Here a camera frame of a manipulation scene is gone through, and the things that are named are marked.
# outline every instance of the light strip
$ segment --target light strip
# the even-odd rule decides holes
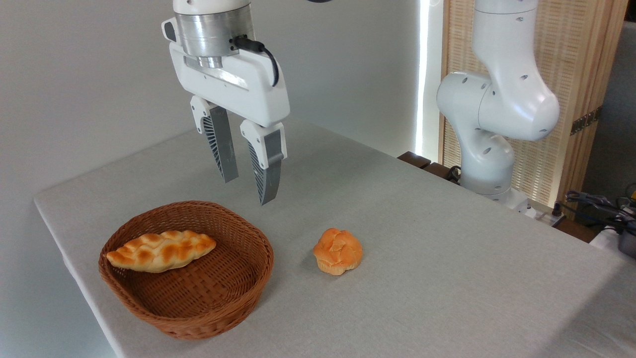
[[[415,114],[415,148],[417,155],[424,152],[424,84],[426,83],[426,62],[429,38],[430,0],[420,0],[420,63],[417,80],[417,112]]]

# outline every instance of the cable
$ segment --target cable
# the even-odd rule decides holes
[[[276,87],[279,80],[278,64],[276,63],[276,59],[274,58],[274,55],[272,55],[272,53],[268,49],[263,47],[263,52],[266,53],[267,56],[269,56],[270,60],[272,61],[272,68],[274,70],[274,84],[272,85],[272,87]]]
[[[635,219],[634,214],[625,211],[624,209],[614,206],[606,197],[600,195],[591,195],[584,192],[578,192],[576,190],[570,190],[566,193],[566,200],[568,203],[585,203],[594,206],[596,209],[617,215],[620,217],[629,217]]]
[[[280,76],[278,64],[276,63],[274,55],[272,55],[272,53],[267,48],[265,48],[265,45],[262,42],[254,41],[253,39],[247,38],[247,35],[242,35],[231,39],[230,43],[241,50],[247,50],[250,52],[254,52],[255,54],[260,54],[261,52],[266,53],[272,62],[272,70],[274,72],[274,83],[272,84],[272,87],[276,87]]]
[[[448,170],[448,174],[446,174],[446,180],[455,180],[456,182],[459,182],[459,176],[460,176],[460,171],[462,170],[462,167],[460,166],[452,166],[450,167],[450,169]]]
[[[557,203],[561,204],[562,208],[568,209],[569,211],[573,212],[575,215],[578,215],[580,217],[583,217],[583,218],[586,218],[588,220],[597,222],[599,224],[603,224],[605,226],[611,226],[611,227],[613,227],[615,229],[627,230],[627,232],[629,232],[632,235],[634,235],[636,233],[636,225],[634,224],[634,220],[636,220],[636,219],[632,218],[631,220],[629,220],[629,219],[628,220],[624,220],[622,218],[618,218],[617,217],[614,220],[602,220],[602,219],[599,219],[599,218],[591,217],[591,216],[589,216],[589,215],[587,215],[587,214],[585,214],[585,213],[583,213],[583,212],[581,212],[579,210],[570,208],[569,206],[567,206],[567,205],[565,205],[565,204],[563,204],[561,202],[557,201]]]

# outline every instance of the brown woven basket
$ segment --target brown woven basket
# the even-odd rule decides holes
[[[169,230],[207,234],[216,248],[163,273],[116,268],[106,259],[142,234]],[[209,338],[241,323],[254,310],[272,267],[272,246],[259,229],[205,201],[172,203],[130,219],[99,257],[102,278],[135,316],[183,340]]]

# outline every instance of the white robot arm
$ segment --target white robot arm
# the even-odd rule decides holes
[[[208,138],[225,182],[238,177],[227,110],[245,120],[261,204],[276,197],[280,163],[287,157],[279,123],[289,114],[282,71],[262,43],[254,41],[251,0],[174,0],[175,17],[162,24],[179,82],[199,133]]]
[[[462,152],[461,185],[524,212],[527,197],[511,188],[515,154],[502,137],[537,141],[556,126],[557,97],[534,60],[538,0],[475,0],[473,52],[490,76],[456,72],[438,90],[439,110]]]

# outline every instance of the bread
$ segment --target bread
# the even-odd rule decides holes
[[[215,247],[216,241],[206,234],[166,231],[161,235],[143,234],[109,252],[106,258],[118,268],[158,273],[182,268]]]
[[[362,245],[347,230],[328,229],[314,246],[318,268],[331,275],[342,275],[362,261]]]

